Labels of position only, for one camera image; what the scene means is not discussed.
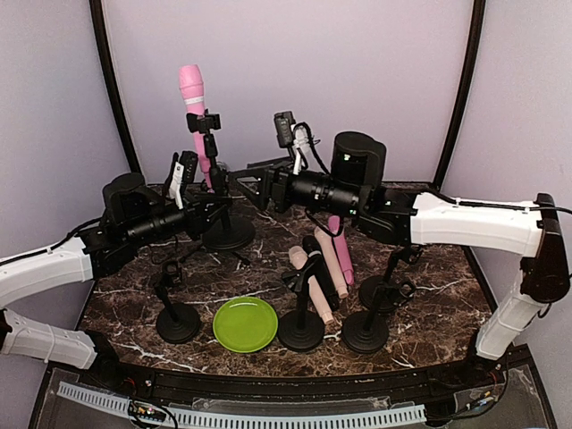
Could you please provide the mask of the black stand for pink microphone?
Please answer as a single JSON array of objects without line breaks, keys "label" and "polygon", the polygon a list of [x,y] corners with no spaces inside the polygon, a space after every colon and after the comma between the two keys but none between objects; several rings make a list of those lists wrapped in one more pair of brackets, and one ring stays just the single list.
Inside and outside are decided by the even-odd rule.
[{"label": "black stand for pink microphone", "polygon": [[187,113],[188,128],[203,138],[207,172],[211,180],[212,193],[203,195],[209,203],[207,208],[209,227],[203,233],[205,247],[213,251],[232,252],[246,247],[255,238],[253,223],[242,217],[231,215],[232,198],[229,194],[227,174],[218,166],[218,149],[212,130],[221,128],[219,114],[202,115]]},{"label": "black stand for pink microphone", "polygon": [[171,344],[191,341],[202,325],[200,315],[192,305],[171,302],[169,298],[169,289],[182,284],[182,280],[182,270],[176,261],[163,263],[161,272],[153,280],[155,294],[164,305],[156,319],[156,330],[164,341]]}]

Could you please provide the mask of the black handheld microphone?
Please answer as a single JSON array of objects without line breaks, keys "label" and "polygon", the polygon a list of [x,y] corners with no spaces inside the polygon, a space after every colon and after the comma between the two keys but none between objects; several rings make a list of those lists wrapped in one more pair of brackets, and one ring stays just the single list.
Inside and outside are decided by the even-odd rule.
[{"label": "black handheld microphone", "polygon": [[302,248],[306,251],[309,257],[319,256],[319,262],[316,264],[315,277],[322,289],[328,305],[330,306],[330,309],[332,311],[337,311],[340,308],[338,292],[332,282],[327,264],[325,263],[324,254],[315,236],[305,236],[302,240]]}]

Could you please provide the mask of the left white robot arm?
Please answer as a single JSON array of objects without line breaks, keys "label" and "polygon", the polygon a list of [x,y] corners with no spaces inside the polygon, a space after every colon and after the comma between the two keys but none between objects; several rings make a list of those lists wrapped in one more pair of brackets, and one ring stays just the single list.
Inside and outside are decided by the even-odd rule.
[{"label": "left white robot arm", "polygon": [[9,309],[14,301],[69,283],[117,273],[140,248],[180,233],[199,238],[231,205],[223,171],[212,164],[212,192],[188,193],[198,155],[175,154],[162,192],[142,174],[122,174],[103,188],[105,210],[61,241],[1,262],[1,352],[89,369],[107,390],[126,382],[125,368],[105,353],[105,338],[40,323]]}]

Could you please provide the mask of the black stand for small pale microphone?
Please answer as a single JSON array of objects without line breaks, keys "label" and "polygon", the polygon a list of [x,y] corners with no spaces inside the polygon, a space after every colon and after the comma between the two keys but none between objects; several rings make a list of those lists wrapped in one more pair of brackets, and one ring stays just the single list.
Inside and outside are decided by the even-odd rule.
[{"label": "black stand for small pale microphone", "polygon": [[365,308],[371,309],[377,292],[380,292],[381,296],[378,308],[379,315],[389,315],[407,304],[415,296],[416,285],[410,280],[402,283],[393,282],[391,280],[392,273],[400,261],[414,265],[422,254],[423,247],[421,245],[393,250],[384,274],[370,276],[361,283],[358,291],[361,304]]}]

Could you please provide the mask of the large pale pink microphone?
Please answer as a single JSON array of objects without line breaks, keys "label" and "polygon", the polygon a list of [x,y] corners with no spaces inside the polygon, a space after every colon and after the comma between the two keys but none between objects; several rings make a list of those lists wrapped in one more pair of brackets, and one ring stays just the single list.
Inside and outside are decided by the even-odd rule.
[{"label": "large pale pink microphone", "polygon": [[[289,249],[289,258],[291,264],[296,269],[301,269],[306,263],[308,256],[301,246],[294,246]],[[322,292],[317,279],[312,276],[309,278],[309,297],[315,307],[317,314],[321,317],[324,324],[331,324],[334,321],[332,310]]]}]

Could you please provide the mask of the black round-base mic stand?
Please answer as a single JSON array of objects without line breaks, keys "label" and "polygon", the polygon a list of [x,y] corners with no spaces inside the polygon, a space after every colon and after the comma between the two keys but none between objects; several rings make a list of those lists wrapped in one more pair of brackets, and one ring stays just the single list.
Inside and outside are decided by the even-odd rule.
[{"label": "black round-base mic stand", "polygon": [[307,309],[309,279],[317,273],[317,265],[318,256],[311,256],[300,269],[282,275],[283,283],[297,296],[297,306],[279,319],[277,336],[286,349],[295,352],[309,352],[324,338],[322,318]]}]

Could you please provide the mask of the small pale pink microphone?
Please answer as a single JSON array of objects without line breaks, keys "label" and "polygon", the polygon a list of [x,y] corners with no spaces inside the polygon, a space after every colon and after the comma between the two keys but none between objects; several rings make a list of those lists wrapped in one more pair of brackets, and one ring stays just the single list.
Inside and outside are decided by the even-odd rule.
[{"label": "small pale pink microphone", "polygon": [[345,299],[349,295],[348,286],[345,282],[338,257],[333,247],[332,237],[319,227],[315,227],[314,236],[320,245],[324,261],[338,296],[340,299]]}]

